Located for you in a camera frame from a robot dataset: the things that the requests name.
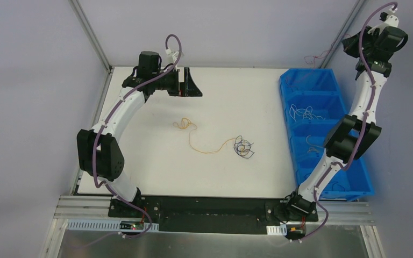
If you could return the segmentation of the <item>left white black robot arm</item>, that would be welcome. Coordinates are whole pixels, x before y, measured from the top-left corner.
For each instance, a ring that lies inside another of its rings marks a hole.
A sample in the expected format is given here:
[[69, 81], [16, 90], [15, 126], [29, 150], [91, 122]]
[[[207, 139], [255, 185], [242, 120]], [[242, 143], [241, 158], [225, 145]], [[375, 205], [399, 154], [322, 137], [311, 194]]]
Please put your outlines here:
[[91, 129], [81, 129], [77, 136], [79, 167], [88, 173], [95, 186], [105, 186], [122, 203], [122, 210], [129, 217], [141, 214], [143, 204], [140, 190], [125, 176], [125, 159], [119, 140], [135, 113], [155, 91], [166, 91], [173, 97], [201, 97], [203, 94], [191, 76], [190, 68], [177, 68], [179, 54], [172, 54], [174, 61], [162, 68], [157, 52], [143, 51], [138, 65], [122, 82], [118, 98], [105, 116]]

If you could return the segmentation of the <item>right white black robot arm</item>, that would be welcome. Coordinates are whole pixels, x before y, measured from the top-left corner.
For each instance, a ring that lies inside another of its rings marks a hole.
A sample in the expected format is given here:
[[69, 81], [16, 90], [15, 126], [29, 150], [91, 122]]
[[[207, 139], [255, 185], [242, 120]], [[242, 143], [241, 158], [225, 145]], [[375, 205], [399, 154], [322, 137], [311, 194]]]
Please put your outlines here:
[[365, 26], [342, 41], [343, 51], [358, 59], [357, 91], [348, 114], [337, 122], [323, 142], [323, 155], [311, 172], [273, 215], [282, 222], [317, 221], [317, 205], [322, 191], [340, 171], [346, 171], [379, 137], [375, 111], [380, 91], [391, 73], [390, 58], [408, 41], [408, 34], [396, 25]]

